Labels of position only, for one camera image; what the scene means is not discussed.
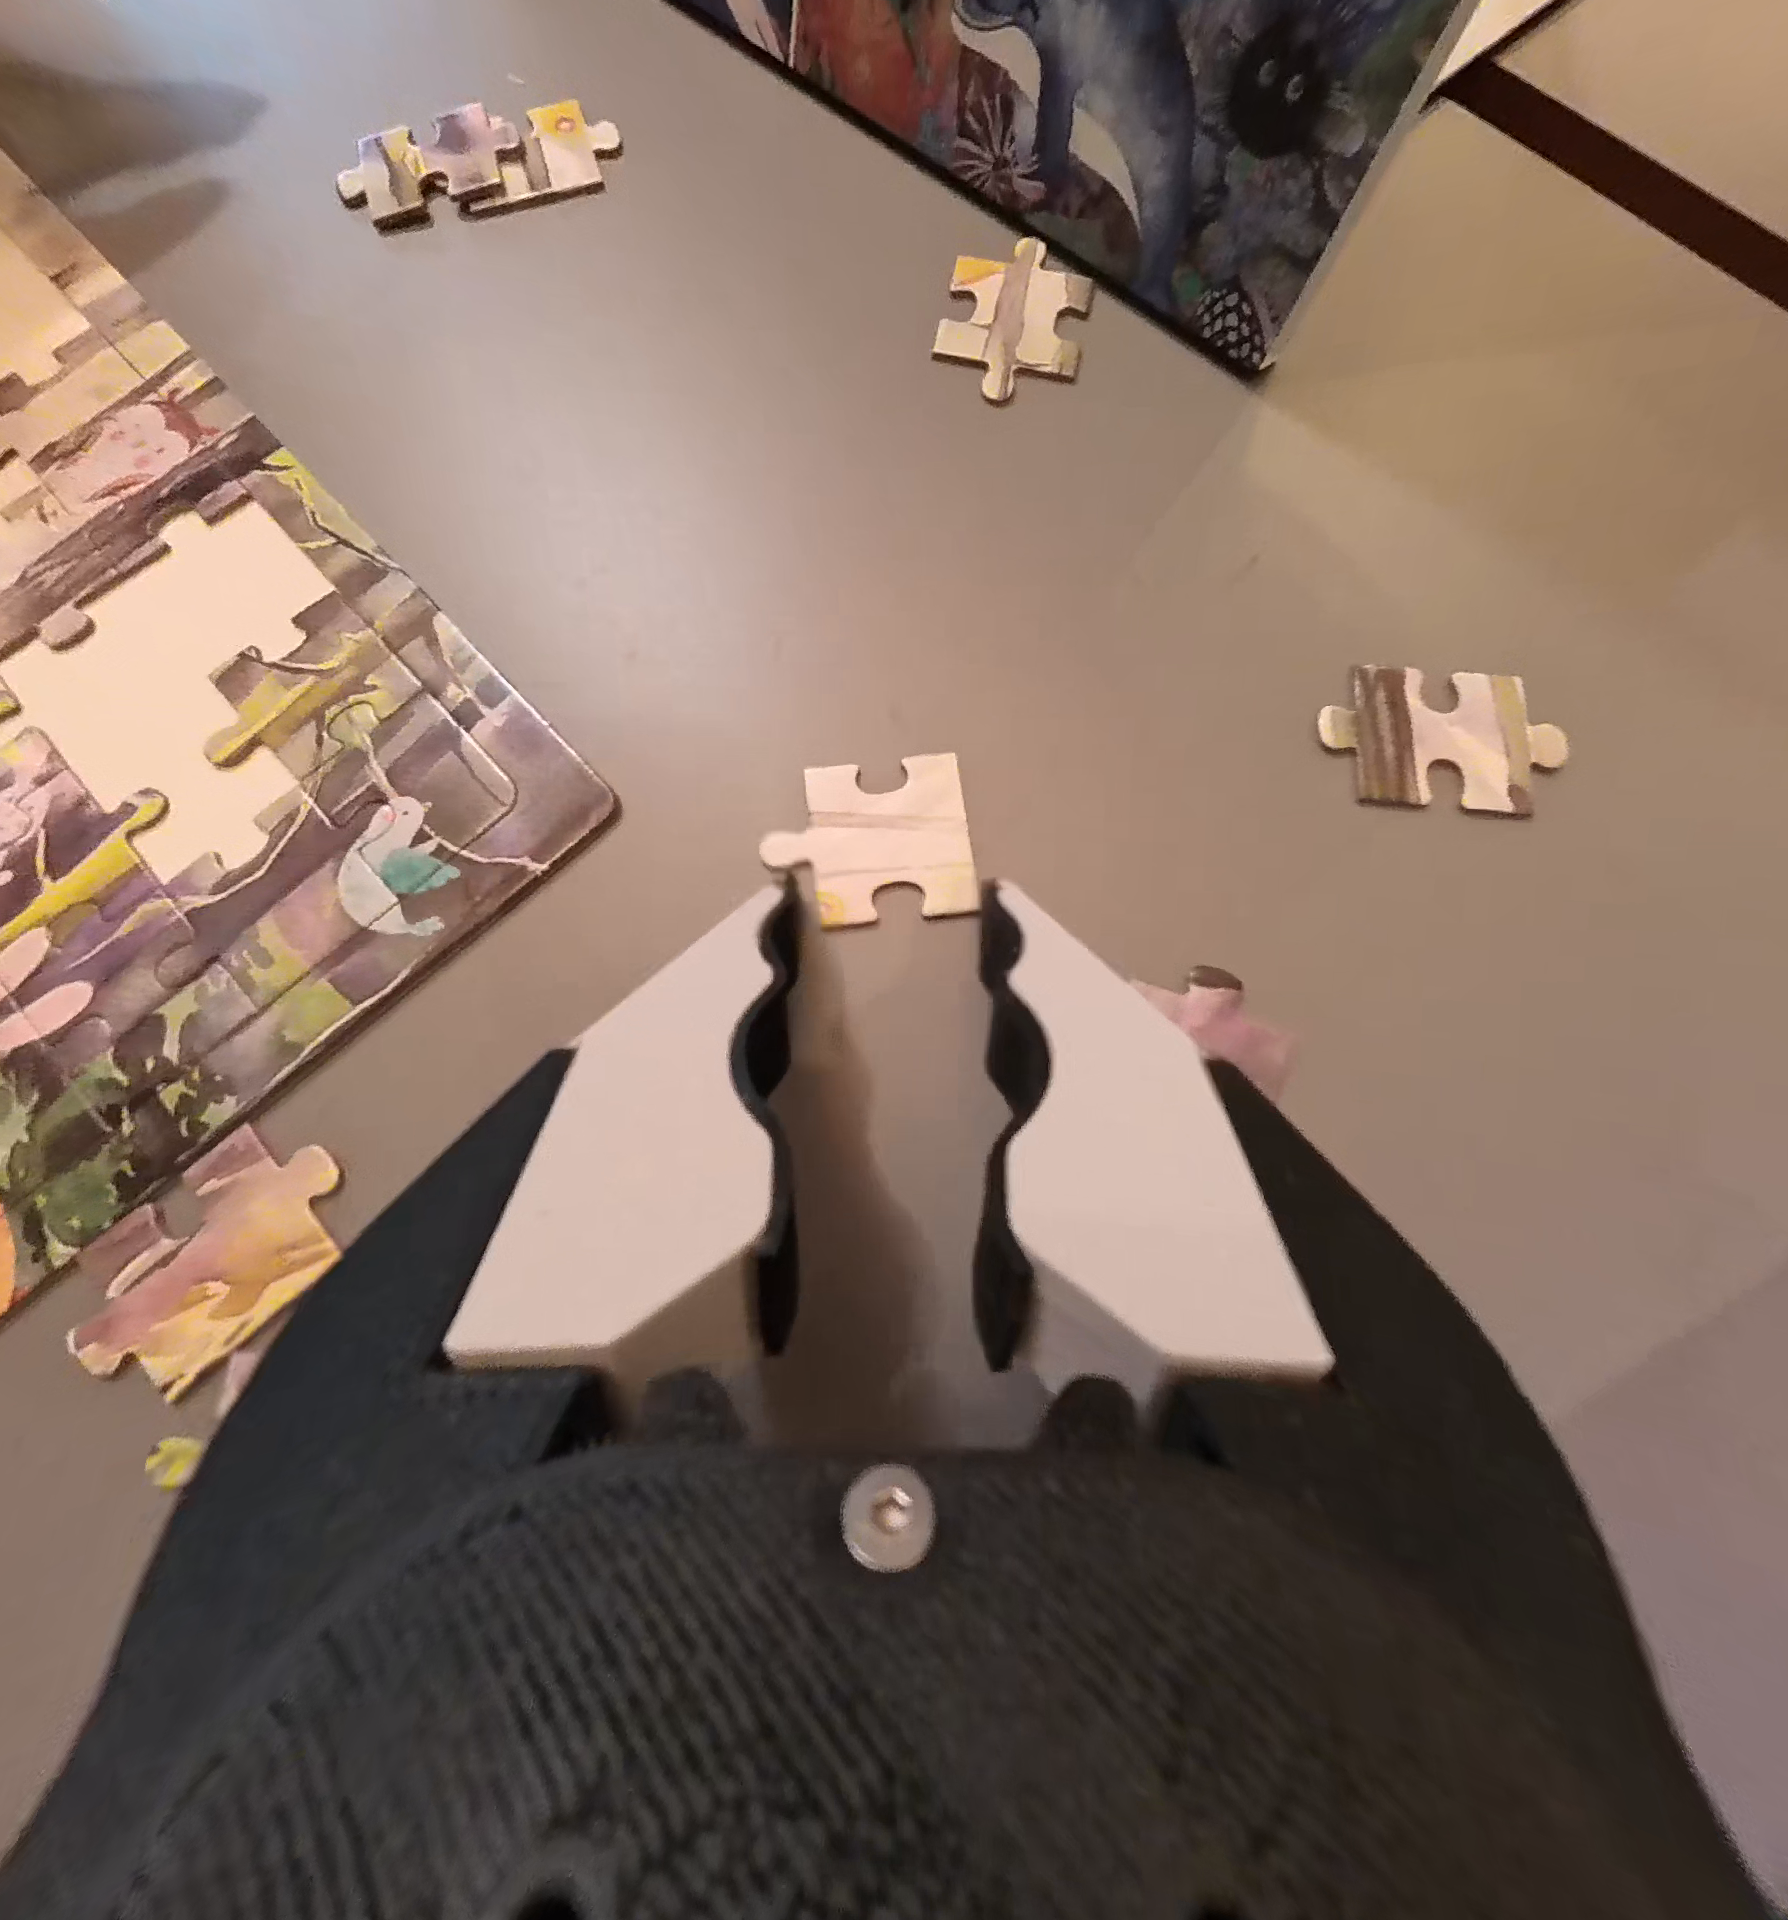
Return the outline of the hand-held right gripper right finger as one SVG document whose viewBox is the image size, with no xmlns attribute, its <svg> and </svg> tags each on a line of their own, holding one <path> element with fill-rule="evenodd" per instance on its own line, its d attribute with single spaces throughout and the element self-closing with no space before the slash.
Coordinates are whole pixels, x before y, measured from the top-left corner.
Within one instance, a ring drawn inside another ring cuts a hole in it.
<svg viewBox="0 0 1788 1920">
<path fill-rule="evenodd" d="M 1008 880 L 982 889 L 985 1066 L 1007 1117 L 977 1216 L 977 1344 L 1045 1391 L 1314 1384 L 1336 1368 L 1196 1041 Z"/>
</svg>

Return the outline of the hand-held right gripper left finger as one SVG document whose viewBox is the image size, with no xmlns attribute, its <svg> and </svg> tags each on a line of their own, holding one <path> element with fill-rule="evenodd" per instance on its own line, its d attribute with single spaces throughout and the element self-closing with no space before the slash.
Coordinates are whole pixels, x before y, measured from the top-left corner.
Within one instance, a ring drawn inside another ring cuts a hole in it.
<svg viewBox="0 0 1788 1920">
<path fill-rule="evenodd" d="M 772 883 L 574 1041 L 444 1335 L 459 1371 L 737 1374 L 797 1308 L 792 1063 L 801 901 Z"/>
</svg>

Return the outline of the purple puzzle piece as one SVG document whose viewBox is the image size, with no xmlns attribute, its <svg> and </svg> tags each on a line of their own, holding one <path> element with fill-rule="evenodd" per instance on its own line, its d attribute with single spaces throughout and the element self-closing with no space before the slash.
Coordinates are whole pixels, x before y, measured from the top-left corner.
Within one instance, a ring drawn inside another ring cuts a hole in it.
<svg viewBox="0 0 1788 1920">
<path fill-rule="evenodd" d="M 1133 980 L 1130 986 L 1187 1033 L 1207 1063 L 1240 1068 L 1273 1101 L 1285 1097 L 1295 1037 L 1257 1017 L 1238 974 L 1197 965 L 1178 988 L 1147 980 Z"/>
</svg>

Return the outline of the brown pink puzzle piece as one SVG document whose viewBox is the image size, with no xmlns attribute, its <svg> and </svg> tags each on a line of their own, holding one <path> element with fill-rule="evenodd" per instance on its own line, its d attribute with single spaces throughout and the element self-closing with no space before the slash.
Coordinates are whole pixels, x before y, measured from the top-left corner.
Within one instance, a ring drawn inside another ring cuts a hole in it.
<svg viewBox="0 0 1788 1920">
<path fill-rule="evenodd" d="M 253 1127 L 230 1134 L 181 1176 L 199 1210 L 190 1233 L 144 1201 L 78 1253 L 103 1298 L 68 1334 L 69 1356 L 100 1380 L 132 1361 L 163 1397 L 184 1397 L 341 1260 L 315 1214 L 337 1186 L 343 1166 L 321 1145 L 275 1159 Z"/>
</svg>

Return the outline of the white puzzle piece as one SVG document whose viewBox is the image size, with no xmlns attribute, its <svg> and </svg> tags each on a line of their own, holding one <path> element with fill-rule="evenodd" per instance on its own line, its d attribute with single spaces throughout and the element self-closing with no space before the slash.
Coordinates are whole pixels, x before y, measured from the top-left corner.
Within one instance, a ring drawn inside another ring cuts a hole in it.
<svg viewBox="0 0 1788 1920">
<path fill-rule="evenodd" d="M 981 909 L 981 877 L 956 754 L 906 755 L 906 779 L 864 791 L 856 764 L 805 768 L 809 824 L 775 829 L 758 844 L 775 870 L 811 870 L 823 929 L 877 925 L 877 895 L 906 886 L 924 918 Z"/>
</svg>

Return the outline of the lilac yellow-green puzzle piece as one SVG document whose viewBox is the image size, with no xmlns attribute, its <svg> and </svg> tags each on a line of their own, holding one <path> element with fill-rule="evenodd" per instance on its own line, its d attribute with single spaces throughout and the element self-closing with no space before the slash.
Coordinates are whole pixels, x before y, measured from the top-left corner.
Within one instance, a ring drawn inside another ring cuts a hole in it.
<svg viewBox="0 0 1788 1920">
<path fill-rule="evenodd" d="M 212 1439 L 226 1425 L 234 1409 L 246 1394 L 249 1383 L 259 1375 L 272 1340 L 236 1349 L 220 1368 L 220 1387 L 216 1394 L 212 1426 L 203 1433 L 171 1433 L 154 1445 L 148 1453 L 143 1471 L 160 1490 L 183 1490 L 192 1485 L 203 1457 L 210 1453 Z"/>
</svg>

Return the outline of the illustrated jigsaw puzzle board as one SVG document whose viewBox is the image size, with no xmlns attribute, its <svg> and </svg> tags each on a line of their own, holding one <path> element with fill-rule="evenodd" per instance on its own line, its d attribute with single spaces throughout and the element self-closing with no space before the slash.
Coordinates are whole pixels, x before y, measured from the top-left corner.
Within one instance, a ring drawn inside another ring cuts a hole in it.
<svg viewBox="0 0 1788 1920">
<path fill-rule="evenodd" d="M 0 1325 L 171 1260 L 168 1391 L 282 1301 L 245 1121 L 595 839 L 616 791 L 0 147 Z"/>
</svg>

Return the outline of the pale grey-banded puzzle piece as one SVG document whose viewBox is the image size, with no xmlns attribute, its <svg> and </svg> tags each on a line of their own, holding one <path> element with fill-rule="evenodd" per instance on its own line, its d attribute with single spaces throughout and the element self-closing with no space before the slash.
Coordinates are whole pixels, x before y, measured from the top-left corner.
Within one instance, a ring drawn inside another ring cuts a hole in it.
<svg viewBox="0 0 1788 1920">
<path fill-rule="evenodd" d="M 1052 265 L 1043 240 L 1018 240 L 1004 259 L 959 256 L 951 296 L 968 310 L 935 325 L 932 356 L 977 366 L 988 405 L 1008 405 L 1022 375 L 1073 385 L 1083 347 L 1060 325 L 1094 310 L 1096 279 Z"/>
</svg>

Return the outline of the beige grey striped puzzle piece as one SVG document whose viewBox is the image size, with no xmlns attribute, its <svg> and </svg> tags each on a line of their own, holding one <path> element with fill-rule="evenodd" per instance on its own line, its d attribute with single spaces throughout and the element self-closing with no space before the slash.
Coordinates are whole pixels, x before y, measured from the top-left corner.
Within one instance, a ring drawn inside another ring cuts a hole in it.
<svg viewBox="0 0 1788 1920">
<path fill-rule="evenodd" d="M 1531 719 L 1517 676 L 1455 671 L 1451 707 L 1429 699 L 1420 668 L 1363 665 L 1349 673 L 1347 701 L 1315 713 L 1315 738 L 1356 764 L 1356 800 L 1369 807 L 1425 809 L 1435 768 L 1457 774 L 1464 810 L 1528 817 L 1532 774 L 1566 766 L 1571 739 Z"/>
</svg>

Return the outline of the yellow cream puzzle piece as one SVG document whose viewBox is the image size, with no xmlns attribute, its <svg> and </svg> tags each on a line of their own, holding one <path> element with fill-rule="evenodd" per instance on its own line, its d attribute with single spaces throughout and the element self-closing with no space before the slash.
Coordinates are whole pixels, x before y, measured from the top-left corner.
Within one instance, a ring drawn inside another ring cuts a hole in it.
<svg viewBox="0 0 1788 1920">
<path fill-rule="evenodd" d="M 522 134 L 482 103 L 447 108 L 427 138 L 389 127 L 356 141 L 356 159 L 335 176 L 335 193 L 381 230 L 429 219 L 429 200 L 460 209 L 503 196 L 503 167 L 522 154 Z"/>
</svg>

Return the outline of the colourful illustrated puzzle box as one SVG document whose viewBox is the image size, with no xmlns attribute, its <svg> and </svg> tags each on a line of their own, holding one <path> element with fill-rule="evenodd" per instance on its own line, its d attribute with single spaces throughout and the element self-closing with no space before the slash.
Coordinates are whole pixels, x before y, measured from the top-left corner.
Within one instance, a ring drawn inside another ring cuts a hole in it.
<svg viewBox="0 0 1788 1920">
<path fill-rule="evenodd" d="M 680 11 L 1255 377 L 1472 4 Z"/>
</svg>

